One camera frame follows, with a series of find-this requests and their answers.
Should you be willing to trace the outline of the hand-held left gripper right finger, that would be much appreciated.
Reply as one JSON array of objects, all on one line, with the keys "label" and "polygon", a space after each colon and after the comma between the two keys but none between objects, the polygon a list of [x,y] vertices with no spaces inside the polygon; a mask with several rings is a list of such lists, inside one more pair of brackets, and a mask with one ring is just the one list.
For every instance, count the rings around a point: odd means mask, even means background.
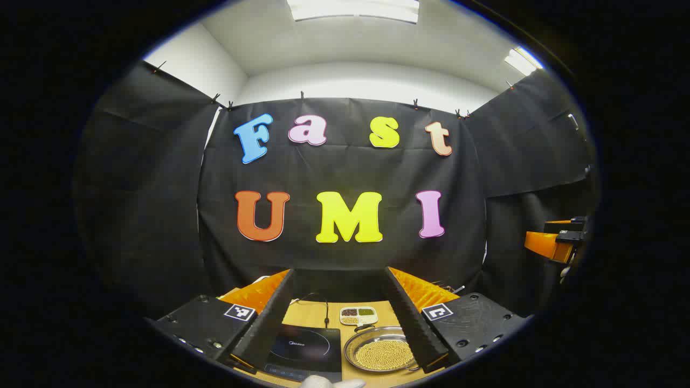
[{"label": "hand-held left gripper right finger", "polygon": [[384,269],[384,292],[425,373],[478,358],[533,319],[481,293],[459,296],[392,267]]}]

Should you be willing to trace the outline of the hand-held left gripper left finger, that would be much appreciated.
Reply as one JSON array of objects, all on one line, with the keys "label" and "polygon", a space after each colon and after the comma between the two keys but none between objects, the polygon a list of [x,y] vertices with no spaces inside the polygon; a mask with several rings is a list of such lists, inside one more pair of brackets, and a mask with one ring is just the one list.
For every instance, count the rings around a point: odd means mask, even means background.
[{"label": "hand-held left gripper left finger", "polygon": [[289,268],[222,297],[198,295],[159,319],[158,333],[200,358],[255,374],[263,368],[290,305]]}]

